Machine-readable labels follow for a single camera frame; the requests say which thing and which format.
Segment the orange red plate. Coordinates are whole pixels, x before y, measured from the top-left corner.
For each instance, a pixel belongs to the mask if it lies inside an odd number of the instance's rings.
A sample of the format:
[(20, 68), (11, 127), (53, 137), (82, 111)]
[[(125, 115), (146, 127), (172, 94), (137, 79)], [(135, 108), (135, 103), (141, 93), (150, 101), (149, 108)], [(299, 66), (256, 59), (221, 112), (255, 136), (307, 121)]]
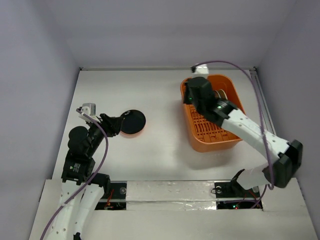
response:
[(139, 132), (136, 132), (134, 134), (127, 134), (123, 131), (120, 132), (120, 135), (126, 139), (132, 139), (132, 138), (136, 138), (139, 137), (140, 135), (142, 135), (145, 132), (144, 129), (140, 130)]

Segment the blue floral patterned plate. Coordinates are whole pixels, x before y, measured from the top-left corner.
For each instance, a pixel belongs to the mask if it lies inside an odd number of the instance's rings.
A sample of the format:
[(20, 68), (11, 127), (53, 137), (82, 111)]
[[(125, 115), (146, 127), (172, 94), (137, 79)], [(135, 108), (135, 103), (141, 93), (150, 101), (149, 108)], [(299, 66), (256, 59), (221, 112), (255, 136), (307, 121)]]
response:
[(219, 92), (217, 90), (214, 90), (214, 95), (217, 99), (221, 98), (221, 95), (219, 94)]

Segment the black plate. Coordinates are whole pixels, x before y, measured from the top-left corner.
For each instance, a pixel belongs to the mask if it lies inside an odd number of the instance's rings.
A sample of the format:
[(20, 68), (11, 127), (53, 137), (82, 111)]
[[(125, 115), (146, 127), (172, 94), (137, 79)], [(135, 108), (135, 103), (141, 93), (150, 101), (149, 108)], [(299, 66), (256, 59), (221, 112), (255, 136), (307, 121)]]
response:
[(145, 115), (136, 109), (125, 111), (121, 117), (123, 117), (121, 132), (126, 135), (135, 135), (142, 131), (146, 125)]

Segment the pale green rimmed plate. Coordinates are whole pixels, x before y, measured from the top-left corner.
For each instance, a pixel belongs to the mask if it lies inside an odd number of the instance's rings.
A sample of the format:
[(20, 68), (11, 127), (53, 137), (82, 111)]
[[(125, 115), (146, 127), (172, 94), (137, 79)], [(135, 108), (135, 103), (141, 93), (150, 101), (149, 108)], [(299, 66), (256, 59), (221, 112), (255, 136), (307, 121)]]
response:
[(226, 92), (223, 89), (219, 89), (218, 93), (222, 99), (228, 99)]

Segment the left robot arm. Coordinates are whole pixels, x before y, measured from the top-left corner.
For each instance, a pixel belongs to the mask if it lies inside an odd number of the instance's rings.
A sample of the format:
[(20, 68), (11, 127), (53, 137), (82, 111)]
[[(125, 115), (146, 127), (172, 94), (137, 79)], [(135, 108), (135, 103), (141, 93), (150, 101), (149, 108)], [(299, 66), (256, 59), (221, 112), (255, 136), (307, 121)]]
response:
[(81, 240), (101, 198), (112, 194), (110, 176), (99, 173), (93, 155), (102, 141), (117, 136), (124, 118), (80, 113), (89, 128), (74, 127), (61, 174), (58, 208), (46, 224), (42, 240)]

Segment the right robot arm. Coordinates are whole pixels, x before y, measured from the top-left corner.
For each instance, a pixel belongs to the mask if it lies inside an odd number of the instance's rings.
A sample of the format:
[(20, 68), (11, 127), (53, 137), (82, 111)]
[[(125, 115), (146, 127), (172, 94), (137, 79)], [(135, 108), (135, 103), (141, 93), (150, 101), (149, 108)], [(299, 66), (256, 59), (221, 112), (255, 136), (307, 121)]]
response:
[(241, 169), (230, 180), (228, 189), (242, 196), (262, 185), (284, 189), (302, 164), (303, 144), (289, 142), (247, 117), (233, 102), (215, 97), (208, 79), (197, 76), (185, 83), (183, 102), (192, 105), (205, 120), (241, 138), (265, 157), (267, 163), (252, 169)]

